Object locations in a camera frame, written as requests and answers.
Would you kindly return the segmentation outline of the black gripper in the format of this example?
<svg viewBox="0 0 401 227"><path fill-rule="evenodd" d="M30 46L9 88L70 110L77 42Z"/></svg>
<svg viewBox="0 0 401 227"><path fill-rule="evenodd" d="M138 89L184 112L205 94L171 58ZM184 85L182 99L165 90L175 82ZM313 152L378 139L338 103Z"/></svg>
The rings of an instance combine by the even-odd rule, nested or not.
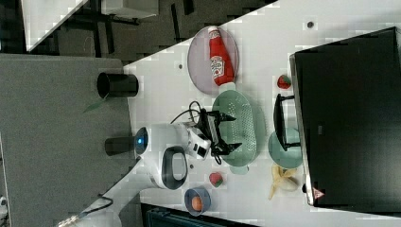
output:
<svg viewBox="0 0 401 227"><path fill-rule="evenodd" d="M211 153L213 155L229 155L241 146L241 143L218 144L218 120L220 122L235 121L235 117L218 112L207 112L200 110L200 130L211 141Z"/></svg>

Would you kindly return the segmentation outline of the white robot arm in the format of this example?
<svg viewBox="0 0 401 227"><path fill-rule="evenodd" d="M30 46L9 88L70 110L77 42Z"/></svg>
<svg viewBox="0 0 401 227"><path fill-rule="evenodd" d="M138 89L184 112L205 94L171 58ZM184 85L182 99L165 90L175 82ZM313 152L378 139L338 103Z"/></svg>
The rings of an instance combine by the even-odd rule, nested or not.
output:
<svg viewBox="0 0 401 227"><path fill-rule="evenodd" d="M159 123L142 127L134 136L108 138L104 148L113 156L132 151L136 164L89 207L58 227L122 227L119 217L130 201L148 188L176 190L188 174L187 158L228 155L240 145L228 144L219 124L236 121L220 111L198 111L196 122Z"/></svg>

